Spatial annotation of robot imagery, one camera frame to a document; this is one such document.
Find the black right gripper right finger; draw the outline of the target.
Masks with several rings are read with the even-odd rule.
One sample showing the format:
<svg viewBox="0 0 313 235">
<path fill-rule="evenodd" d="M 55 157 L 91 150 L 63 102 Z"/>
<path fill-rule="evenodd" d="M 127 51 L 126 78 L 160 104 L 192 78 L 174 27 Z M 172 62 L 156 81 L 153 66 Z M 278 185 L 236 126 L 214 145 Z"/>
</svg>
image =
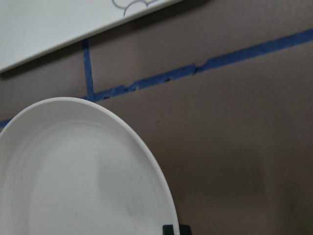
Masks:
<svg viewBox="0 0 313 235">
<path fill-rule="evenodd" d="M 191 235 L 191 227 L 189 225 L 179 224 L 180 235 Z"/>
</svg>

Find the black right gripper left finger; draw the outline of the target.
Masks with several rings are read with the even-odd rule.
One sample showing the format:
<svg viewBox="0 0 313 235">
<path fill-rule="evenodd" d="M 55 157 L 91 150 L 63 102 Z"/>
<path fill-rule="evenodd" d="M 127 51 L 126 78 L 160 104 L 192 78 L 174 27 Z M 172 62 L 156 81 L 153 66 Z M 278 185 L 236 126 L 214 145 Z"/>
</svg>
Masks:
<svg viewBox="0 0 313 235">
<path fill-rule="evenodd" d="M 163 225 L 162 234 L 163 235 L 174 235 L 173 225 Z"/>
</svg>

